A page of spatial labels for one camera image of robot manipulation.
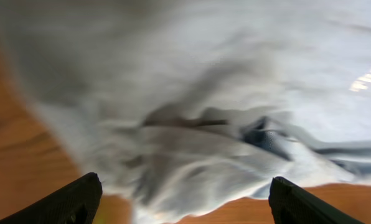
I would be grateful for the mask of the light blue printed t-shirt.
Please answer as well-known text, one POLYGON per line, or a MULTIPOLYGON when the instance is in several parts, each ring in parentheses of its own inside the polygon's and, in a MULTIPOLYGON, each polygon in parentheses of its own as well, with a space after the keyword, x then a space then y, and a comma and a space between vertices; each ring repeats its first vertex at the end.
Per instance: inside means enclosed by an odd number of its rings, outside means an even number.
POLYGON ((134 223, 175 223, 273 177, 371 186, 371 0, 5 0, 30 110, 134 223))

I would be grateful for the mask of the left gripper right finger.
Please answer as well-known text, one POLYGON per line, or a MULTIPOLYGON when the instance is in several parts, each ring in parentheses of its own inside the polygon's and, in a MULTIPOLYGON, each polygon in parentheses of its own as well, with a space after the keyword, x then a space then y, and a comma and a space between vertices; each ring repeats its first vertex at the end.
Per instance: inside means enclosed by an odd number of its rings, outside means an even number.
POLYGON ((268 201, 275 224, 363 224, 280 176, 268 201))

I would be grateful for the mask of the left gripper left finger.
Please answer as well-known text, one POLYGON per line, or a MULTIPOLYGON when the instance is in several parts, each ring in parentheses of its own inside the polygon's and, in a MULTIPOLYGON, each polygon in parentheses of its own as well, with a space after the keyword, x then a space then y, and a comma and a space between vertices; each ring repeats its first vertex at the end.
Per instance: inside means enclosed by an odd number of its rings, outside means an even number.
POLYGON ((102 196, 98 175, 90 172, 0 224, 92 224, 102 196))

